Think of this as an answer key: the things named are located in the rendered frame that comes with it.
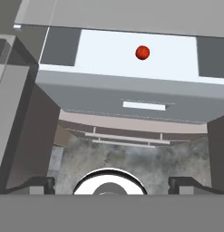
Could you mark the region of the grey fridge door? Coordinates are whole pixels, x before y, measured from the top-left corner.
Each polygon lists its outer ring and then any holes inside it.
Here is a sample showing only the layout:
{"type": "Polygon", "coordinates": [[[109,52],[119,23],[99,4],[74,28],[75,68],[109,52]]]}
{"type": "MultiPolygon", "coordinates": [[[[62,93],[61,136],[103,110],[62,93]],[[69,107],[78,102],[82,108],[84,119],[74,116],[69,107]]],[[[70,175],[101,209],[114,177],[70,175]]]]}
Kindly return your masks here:
{"type": "Polygon", "coordinates": [[[0,194],[6,189],[37,72],[37,61],[18,37],[0,34],[0,194]]]}

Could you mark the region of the grey fridge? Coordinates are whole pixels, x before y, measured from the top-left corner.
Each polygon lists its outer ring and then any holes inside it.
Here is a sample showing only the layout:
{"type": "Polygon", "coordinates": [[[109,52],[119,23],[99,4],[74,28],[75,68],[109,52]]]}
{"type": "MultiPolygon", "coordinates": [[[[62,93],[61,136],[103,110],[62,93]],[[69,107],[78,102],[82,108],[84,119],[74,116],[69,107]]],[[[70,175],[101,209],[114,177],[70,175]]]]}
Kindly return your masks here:
{"type": "Polygon", "coordinates": [[[224,0],[22,0],[15,23],[224,37],[224,0]]]}

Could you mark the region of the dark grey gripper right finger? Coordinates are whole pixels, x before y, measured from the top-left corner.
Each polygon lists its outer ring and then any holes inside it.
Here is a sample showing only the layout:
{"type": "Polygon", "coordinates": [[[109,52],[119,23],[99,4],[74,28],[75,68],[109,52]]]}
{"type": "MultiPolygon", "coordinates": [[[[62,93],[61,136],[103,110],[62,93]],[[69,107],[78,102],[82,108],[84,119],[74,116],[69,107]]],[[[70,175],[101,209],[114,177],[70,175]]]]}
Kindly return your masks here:
{"type": "Polygon", "coordinates": [[[168,184],[168,193],[171,195],[205,195],[220,193],[219,190],[201,185],[192,177],[169,177],[168,184]]]}

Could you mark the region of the beige cupboard front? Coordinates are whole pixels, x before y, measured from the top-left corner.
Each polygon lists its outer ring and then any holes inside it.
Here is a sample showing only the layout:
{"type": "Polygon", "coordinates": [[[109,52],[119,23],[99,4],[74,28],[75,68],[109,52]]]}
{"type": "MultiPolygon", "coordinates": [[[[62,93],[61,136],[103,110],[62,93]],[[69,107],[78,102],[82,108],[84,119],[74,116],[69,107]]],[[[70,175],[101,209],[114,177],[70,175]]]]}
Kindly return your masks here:
{"type": "Polygon", "coordinates": [[[169,141],[191,141],[207,135],[207,124],[146,121],[60,111],[59,123],[70,131],[92,132],[169,141]]]}

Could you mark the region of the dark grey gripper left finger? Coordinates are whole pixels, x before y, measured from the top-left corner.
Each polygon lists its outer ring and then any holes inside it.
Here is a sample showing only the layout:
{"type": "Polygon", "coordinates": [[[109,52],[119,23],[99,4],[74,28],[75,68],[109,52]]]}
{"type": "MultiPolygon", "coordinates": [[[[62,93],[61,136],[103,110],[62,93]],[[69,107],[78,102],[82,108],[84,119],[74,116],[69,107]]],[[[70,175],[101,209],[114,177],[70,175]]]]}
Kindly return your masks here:
{"type": "Polygon", "coordinates": [[[8,188],[5,194],[15,195],[54,195],[54,177],[31,177],[17,187],[8,188]]]}

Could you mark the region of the white round object black rim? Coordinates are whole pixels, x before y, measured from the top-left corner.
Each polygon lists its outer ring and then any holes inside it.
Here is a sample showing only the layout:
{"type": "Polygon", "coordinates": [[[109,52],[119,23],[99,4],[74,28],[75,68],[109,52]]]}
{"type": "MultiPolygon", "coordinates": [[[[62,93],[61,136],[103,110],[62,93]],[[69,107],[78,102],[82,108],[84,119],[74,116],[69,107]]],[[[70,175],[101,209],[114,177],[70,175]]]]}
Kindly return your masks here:
{"type": "Polygon", "coordinates": [[[73,189],[74,195],[147,195],[143,184],[123,169],[96,169],[82,177],[73,189]]]}

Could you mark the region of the red round fruit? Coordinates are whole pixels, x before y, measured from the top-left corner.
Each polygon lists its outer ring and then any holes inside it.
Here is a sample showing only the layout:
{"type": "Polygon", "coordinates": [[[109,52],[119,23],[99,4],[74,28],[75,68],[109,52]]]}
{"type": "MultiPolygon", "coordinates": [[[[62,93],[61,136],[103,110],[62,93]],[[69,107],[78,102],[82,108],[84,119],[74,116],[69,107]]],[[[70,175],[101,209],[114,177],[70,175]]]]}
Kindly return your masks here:
{"type": "Polygon", "coordinates": [[[146,60],[150,56],[150,49],[145,45],[140,45],[135,52],[139,60],[146,60]]]}

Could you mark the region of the grey fridge drawer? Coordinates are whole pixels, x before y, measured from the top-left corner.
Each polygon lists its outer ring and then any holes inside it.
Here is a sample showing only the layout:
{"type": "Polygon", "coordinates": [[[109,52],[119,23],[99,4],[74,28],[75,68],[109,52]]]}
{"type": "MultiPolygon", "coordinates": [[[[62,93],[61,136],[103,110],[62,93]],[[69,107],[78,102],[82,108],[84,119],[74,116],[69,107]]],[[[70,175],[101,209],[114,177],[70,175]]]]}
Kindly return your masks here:
{"type": "Polygon", "coordinates": [[[224,115],[224,38],[50,27],[36,82],[67,112],[203,124],[224,115]]]}

